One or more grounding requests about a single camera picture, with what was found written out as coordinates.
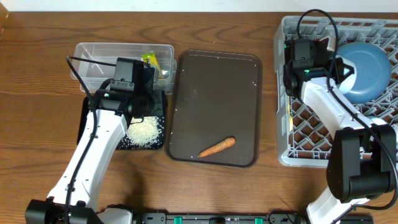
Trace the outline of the cream plastic spoon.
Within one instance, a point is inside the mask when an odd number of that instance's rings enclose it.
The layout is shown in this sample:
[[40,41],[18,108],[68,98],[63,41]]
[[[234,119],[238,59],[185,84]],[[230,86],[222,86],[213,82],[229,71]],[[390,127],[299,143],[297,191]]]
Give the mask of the cream plastic spoon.
[[292,117],[292,112],[291,112],[291,100],[290,97],[288,97],[288,103],[287,103],[287,113],[289,116],[289,131],[293,131],[294,128],[294,122],[293,122],[293,117]]

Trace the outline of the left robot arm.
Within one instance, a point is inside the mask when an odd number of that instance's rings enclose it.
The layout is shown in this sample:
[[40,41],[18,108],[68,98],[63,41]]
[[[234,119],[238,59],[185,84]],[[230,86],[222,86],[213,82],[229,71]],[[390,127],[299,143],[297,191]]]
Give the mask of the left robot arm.
[[165,114],[165,93],[154,90],[155,68],[119,57],[113,78],[87,93],[88,114],[77,148],[65,172],[45,200],[31,200],[27,223],[133,223],[122,205],[97,211],[104,175],[119,142],[136,119]]

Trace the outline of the light blue rice bowl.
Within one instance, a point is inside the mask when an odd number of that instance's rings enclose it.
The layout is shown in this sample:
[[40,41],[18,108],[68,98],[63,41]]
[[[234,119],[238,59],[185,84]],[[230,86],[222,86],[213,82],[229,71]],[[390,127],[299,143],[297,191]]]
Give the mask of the light blue rice bowl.
[[342,94],[347,94],[354,87],[356,81],[356,65],[341,55],[336,56],[335,65],[335,83]]

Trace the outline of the white rice pile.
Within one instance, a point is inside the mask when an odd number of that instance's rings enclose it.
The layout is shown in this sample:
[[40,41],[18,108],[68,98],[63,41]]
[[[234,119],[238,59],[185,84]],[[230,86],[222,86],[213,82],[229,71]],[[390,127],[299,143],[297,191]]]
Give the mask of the white rice pile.
[[163,143],[161,121],[157,116],[133,118],[126,132],[126,145],[132,149],[158,149]]

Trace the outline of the orange carrot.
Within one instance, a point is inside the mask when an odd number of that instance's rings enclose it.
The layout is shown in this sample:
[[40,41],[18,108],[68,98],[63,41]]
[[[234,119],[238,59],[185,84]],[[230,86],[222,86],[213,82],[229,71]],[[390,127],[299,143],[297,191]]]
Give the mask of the orange carrot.
[[209,147],[208,149],[205,149],[203,152],[199,153],[198,157],[206,157],[210,156],[212,154],[216,154],[217,152],[223,151],[231,146],[233,146],[236,143],[236,140],[234,137],[226,138],[222,140],[221,142],[215,144],[214,146]]

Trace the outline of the dark blue plate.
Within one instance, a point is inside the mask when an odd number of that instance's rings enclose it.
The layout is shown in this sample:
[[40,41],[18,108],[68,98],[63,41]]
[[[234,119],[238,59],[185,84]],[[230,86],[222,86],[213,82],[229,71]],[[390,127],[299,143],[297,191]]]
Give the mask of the dark blue plate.
[[354,87],[344,94],[352,104],[370,102],[385,91],[391,79],[392,65],[378,46],[352,42],[341,46],[337,54],[356,65]]

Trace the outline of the yellow green snack wrapper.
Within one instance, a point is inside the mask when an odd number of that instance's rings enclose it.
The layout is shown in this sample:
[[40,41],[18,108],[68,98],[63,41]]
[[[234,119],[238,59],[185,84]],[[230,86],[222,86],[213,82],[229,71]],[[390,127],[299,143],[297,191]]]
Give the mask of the yellow green snack wrapper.
[[143,61],[145,63],[149,63],[150,65],[152,65],[156,69],[158,69],[158,71],[159,71],[158,77],[160,79],[164,79],[165,78],[155,52],[150,51],[150,52],[148,52],[146,54],[142,54],[141,57],[142,57],[142,59],[143,59]]

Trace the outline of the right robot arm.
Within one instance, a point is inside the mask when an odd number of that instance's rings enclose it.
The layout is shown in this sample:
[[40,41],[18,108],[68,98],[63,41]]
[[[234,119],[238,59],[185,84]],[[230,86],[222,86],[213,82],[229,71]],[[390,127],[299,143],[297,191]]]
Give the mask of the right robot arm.
[[339,223],[357,208],[386,210],[368,201],[397,193],[396,132],[377,124],[345,97],[367,62],[338,50],[332,38],[284,43],[285,92],[318,116],[333,140],[326,168],[327,188],[307,207],[308,223]]

